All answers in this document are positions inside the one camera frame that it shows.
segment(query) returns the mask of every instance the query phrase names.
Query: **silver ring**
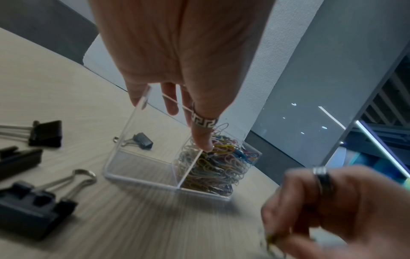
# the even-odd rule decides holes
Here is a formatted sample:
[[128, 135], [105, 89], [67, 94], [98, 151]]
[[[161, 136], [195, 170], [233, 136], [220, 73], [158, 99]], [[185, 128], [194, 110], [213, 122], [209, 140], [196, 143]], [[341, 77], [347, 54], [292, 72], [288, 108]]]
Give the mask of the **silver ring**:
[[195, 105], [192, 104], [192, 122], [202, 128], [213, 128], [218, 123], [219, 118], [206, 119], [195, 112]]
[[312, 172], [319, 185], [320, 195], [324, 197], [332, 196], [334, 193], [334, 187], [326, 167], [314, 167]]

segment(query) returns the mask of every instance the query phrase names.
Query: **black binder clip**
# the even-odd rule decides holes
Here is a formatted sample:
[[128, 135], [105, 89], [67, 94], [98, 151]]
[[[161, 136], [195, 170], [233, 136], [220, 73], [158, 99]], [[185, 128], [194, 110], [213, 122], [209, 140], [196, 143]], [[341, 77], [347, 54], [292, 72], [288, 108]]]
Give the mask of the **black binder clip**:
[[[34, 121], [32, 127], [0, 125], [0, 129], [6, 130], [0, 131], [0, 136], [28, 139], [29, 146], [45, 146], [51, 148], [59, 148], [61, 147], [61, 139], [63, 138], [61, 120], [56, 120], [47, 123], [40, 123], [39, 121]], [[10, 132], [10, 130], [28, 131], [28, 133], [15, 133]]]
[[[112, 141], [114, 143], [117, 143], [118, 137], [114, 137]], [[151, 149], [153, 146], [153, 142], [144, 134], [144, 133], [138, 133], [132, 137], [132, 139], [125, 140], [121, 146], [128, 146], [128, 145], [134, 145], [134, 146], [139, 146], [141, 149]]]
[[0, 180], [37, 166], [42, 154], [39, 148], [18, 151], [18, 147], [11, 146], [0, 149]]
[[[79, 183], [59, 202], [53, 193], [45, 191], [72, 182], [76, 175], [87, 175], [91, 179]], [[43, 239], [73, 213], [77, 206], [72, 200], [74, 195], [95, 182], [95, 174], [84, 169], [76, 169], [69, 177], [36, 188], [23, 181], [16, 182], [10, 188], [0, 190], [0, 228], [28, 238]]]

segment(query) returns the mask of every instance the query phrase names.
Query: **wall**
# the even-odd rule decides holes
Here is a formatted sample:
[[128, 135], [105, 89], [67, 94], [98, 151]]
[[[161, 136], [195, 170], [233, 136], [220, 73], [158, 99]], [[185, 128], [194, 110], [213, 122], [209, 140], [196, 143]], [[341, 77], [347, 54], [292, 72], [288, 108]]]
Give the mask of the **wall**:
[[62, 3], [78, 12], [89, 21], [95, 23], [93, 14], [87, 0], [60, 0]]
[[[243, 136], [249, 132], [322, 2], [323, 0], [277, 1], [243, 87], [235, 102], [221, 116], [221, 123], [228, 121], [236, 126], [230, 127], [235, 129], [235, 132], [230, 131], [231, 134]], [[84, 65], [125, 89], [124, 81], [100, 37], [96, 38], [85, 54]]]
[[324, 164], [410, 41], [408, 0], [325, 0], [252, 130], [304, 166]]

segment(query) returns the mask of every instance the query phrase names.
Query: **clear plastic container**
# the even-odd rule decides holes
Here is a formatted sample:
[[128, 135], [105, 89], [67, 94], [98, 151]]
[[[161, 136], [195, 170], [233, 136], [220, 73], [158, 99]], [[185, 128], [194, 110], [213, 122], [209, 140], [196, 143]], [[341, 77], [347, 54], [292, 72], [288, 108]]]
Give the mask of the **clear plastic container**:
[[[178, 114], [170, 116], [165, 102], [177, 106]], [[191, 114], [159, 89], [149, 87], [116, 138], [104, 176], [228, 200], [261, 153], [220, 130], [222, 127], [215, 129], [213, 152], [202, 152], [186, 123]], [[138, 142], [141, 133], [152, 141], [152, 147]]]

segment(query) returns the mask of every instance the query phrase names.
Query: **wooden table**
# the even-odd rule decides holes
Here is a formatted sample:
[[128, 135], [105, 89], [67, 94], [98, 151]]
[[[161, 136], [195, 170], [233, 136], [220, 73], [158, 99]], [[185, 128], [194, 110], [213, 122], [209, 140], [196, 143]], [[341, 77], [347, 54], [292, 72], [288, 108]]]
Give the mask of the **wooden table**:
[[[17, 180], [39, 185], [76, 168], [98, 176], [95, 185], [77, 195], [74, 216], [45, 240], [0, 231], [0, 258], [269, 258], [260, 247], [260, 207], [277, 185], [254, 167], [228, 203], [112, 183], [101, 175], [112, 137], [121, 132], [131, 111], [122, 89], [0, 29], [0, 123], [60, 119], [64, 132], [63, 147], [45, 150], [40, 166], [2, 181], [0, 187]], [[0, 148], [13, 145], [29, 148], [25, 142], [0, 139]]]

